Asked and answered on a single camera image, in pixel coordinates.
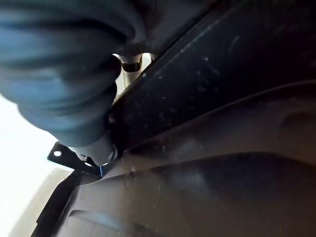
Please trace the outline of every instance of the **black metal bracket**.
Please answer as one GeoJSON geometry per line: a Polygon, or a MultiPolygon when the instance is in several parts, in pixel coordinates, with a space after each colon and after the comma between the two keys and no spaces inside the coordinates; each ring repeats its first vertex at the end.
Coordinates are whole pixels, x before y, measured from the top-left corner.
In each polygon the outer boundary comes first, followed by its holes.
{"type": "Polygon", "coordinates": [[[56,142],[50,151],[47,159],[63,166],[80,170],[94,176],[103,177],[110,169],[111,165],[97,166],[91,159],[82,161],[77,154],[71,151],[68,147],[56,142]]]}

